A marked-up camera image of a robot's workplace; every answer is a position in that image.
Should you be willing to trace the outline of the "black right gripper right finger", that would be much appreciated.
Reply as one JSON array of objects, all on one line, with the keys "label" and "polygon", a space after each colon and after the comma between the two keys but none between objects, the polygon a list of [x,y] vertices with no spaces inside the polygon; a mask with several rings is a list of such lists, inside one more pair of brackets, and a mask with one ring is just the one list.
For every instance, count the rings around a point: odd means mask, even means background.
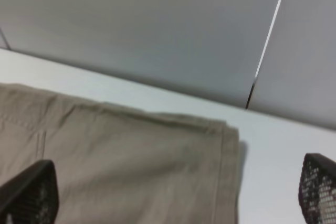
[{"label": "black right gripper right finger", "polygon": [[306,223],[335,223],[335,162],[307,153],[300,176],[299,205]]}]

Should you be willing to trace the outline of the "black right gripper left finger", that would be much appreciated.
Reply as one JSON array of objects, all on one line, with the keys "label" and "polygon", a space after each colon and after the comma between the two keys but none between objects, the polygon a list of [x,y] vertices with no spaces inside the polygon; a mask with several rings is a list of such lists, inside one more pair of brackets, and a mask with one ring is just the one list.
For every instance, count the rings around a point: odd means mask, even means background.
[{"label": "black right gripper left finger", "polygon": [[55,223],[58,210],[56,169],[49,159],[1,185],[1,223]]}]

